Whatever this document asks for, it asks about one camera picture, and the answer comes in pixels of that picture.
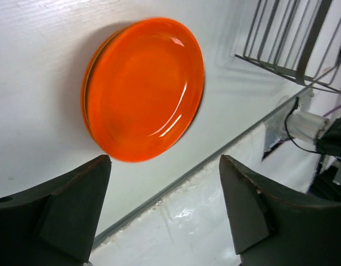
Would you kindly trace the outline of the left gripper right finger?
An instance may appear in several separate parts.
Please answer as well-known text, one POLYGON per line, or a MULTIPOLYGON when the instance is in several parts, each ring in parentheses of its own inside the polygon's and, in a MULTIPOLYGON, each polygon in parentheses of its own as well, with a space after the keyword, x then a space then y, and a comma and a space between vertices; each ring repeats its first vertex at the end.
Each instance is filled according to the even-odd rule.
POLYGON ((242 265, 341 265, 341 202, 293 190, 229 155, 219 172, 242 265))

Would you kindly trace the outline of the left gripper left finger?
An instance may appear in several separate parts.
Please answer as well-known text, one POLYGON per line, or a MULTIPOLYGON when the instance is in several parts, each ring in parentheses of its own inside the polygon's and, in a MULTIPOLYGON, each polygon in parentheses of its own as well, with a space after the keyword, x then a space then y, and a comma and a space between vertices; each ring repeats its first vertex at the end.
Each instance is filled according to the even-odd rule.
POLYGON ((0 265, 88 263, 110 173, 111 160, 101 155, 0 198, 0 265))

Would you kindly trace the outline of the orange plate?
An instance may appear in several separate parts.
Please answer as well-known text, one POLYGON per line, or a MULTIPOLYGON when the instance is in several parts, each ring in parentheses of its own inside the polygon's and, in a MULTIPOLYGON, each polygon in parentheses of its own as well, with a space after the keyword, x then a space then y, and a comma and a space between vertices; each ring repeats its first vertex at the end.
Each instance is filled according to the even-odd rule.
POLYGON ((93 67, 87 116, 103 151, 142 162, 190 127, 203 97, 204 62, 193 33, 173 19, 143 19, 120 30, 93 67))
POLYGON ((80 91, 80 107, 81 107, 81 113, 82 113, 82 117, 83 117, 83 121, 84 121, 84 125, 89 133, 89 135, 91 136, 92 139, 94 139, 92 132, 89 128, 89 124, 88 124, 88 120, 87 120, 87 115, 86 115, 86 111, 85 111, 85 93, 86 93, 86 86, 87 86, 87 80, 88 80, 88 76, 89 73, 91 72, 92 66, 96 60, 96 58, 99 56, 100 53, 100 49, 96 50, 93 54, 93 56, 91 57, 85 71, 84 71, 84 76, 83 76, 83 80, 81 83, 81 91, 80 91))

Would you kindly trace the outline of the yellow plate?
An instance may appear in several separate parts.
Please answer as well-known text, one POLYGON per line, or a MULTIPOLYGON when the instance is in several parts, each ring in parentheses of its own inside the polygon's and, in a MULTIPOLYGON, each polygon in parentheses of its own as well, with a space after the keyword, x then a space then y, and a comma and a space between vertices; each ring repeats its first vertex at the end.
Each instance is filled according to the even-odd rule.
MULTIPOLYGON (((100 49, 100 53, 101 53, 102 50, 109 44, 109 42, 111 42, 111 41, 112 41, 116 36, 118 36, 122 31, 123 31, 123 30, 115 31, 112 35, 110 35, 106 40, 104 40, 104 41, 102 42, 102 44, 97 48, 97 50, 100 49)), ((87 108, 86 108, 86 107, 87 107, 87 96, 88 96, 87 90, 88 90, 88 86, 89 86, 89 78, 90 78, 90 76, 91 76, 91 74, 92 74, 93 67, 94 67, 94 65, 95 65, 95 63, 96 63, 98 57, 96 58, 96 60, 95 60, 95 62, 94 62, 94 64, 93 64, 93 66, 92 66, 91 72, 89 73, 88 80, 87 80, 86 93, 85 93, 85 111, 86 111, 86 115, 87 115, 87 108)))

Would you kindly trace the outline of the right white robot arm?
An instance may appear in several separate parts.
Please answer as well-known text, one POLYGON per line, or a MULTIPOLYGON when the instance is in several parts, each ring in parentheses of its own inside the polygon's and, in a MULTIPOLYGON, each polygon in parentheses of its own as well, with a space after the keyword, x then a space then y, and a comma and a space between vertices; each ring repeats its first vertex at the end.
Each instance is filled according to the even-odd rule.
POLYGON ((309 112, 290 111, 283 128, 296 147, 320 156, 308 193, 341 202, 341 117, 330 122, 309 112))

